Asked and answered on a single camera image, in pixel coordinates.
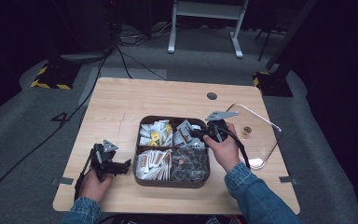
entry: transparent plate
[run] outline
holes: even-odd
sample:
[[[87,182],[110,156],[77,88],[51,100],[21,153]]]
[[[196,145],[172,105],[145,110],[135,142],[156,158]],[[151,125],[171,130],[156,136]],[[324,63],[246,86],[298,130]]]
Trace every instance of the transparent plate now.
[[[252,169],[261,169],[281,139],[282,130],[269,120],[240,104],[232,105],[227,111],[238,112],[238,116],[225,119],[234,124],[240,141],[245,146]]]

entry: denim sleeve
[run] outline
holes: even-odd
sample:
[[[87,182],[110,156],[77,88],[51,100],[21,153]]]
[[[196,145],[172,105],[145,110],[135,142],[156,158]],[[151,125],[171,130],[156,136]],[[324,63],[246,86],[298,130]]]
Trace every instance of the denim sleeve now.
[[[229,194],[237,200],[249,224],[302,223],[290,207],[242,162],[227,173],[225,181]]]
[[[65,215],[62,224],[67,223],[98,223],[101,219],[101,206],[89,198],[76,199],[74,206]]]

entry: wooden table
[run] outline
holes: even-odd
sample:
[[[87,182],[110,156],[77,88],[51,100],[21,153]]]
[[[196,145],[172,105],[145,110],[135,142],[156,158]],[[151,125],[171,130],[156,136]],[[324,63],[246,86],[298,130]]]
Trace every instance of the wooden table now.
[[[217,94],[216,100],[207,98]],[[218,85],[102,77],[98,80],[67,163],[63,177],[74,183],[60,184],[53,207],[68,211],[74,202],[75,182],[90,149],[104,139],[119,150],[114,161],[133,159],[139,122],[150,115],[205,120],[212,111],[225,111],[240,103],[268,118],[267,110],[256,87]],[[143,187],[135,182],[132,169],[118,175],[101,202],[105,212],[159,214],[240,214],[236,201],[228,194],[226,172],[210,153],[211,175],[200,189]],[[293,210],[299,205],[291,183],[281,183],[288,176],[281,152],[275,148],[267,164],[254,173],[264,179]]]

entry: brown box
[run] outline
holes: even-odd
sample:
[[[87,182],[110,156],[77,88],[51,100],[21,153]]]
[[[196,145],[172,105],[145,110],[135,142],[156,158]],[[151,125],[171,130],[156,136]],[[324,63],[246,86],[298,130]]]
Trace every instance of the brown box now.
[[[132,163],[132,171],[135,177],[135,181],[142,186],[148,186],[148,187],[163,187],[163,188],[181,188],[181,189],[198,189],[201,188],[206,180],[208,179],[209,176],[207,176],[206,178],[204,178],[203,181],[200,182],[190,182],[190,181],[186,181],[186,182],[179,182],[179,181],[161,181],[161,180],[143,180],[141,178],[139,178],[136,175],[136,165],[137,165],[137,161],[138,161],[138,155],[150,150],[150,149],[157,149],[157,150],[167,150],[169,148],[172,148],[172,150],[176,150],[177,147],[151,147],[151,146],[139,146],[139,142],[141,139],[141,135],[139,134],[139,132],[141,131],[142,127],[141,124],[151,124],[154,123],[155,121],[158,120],[163,120],[163,119],[167,119],[170,121],[170,124],[172,125],[172,131],[176,132],[176,127],[181,124],[183,121],[186,120],[186,118],[173,118],[173,117],[161,117],[161,116],[147,116],[145,118],[143,118],[139,124],[139,130],[138,130],[138,138],[137,138],[137,142],[136,142],[136,149],[135,149],[135,155],[134,155],[134,160]],[[196,124],[199,125],[201,128],[207,128],[205,123],[200,120],[200,119],[187,119],[190,124]],[[208,156],[208,148],[205,148],[205,152],[207,154],[207,168],[208,168],[208,173],[211,173],[211,168],[210,168],[210,162],[209,162],[209,156]]]

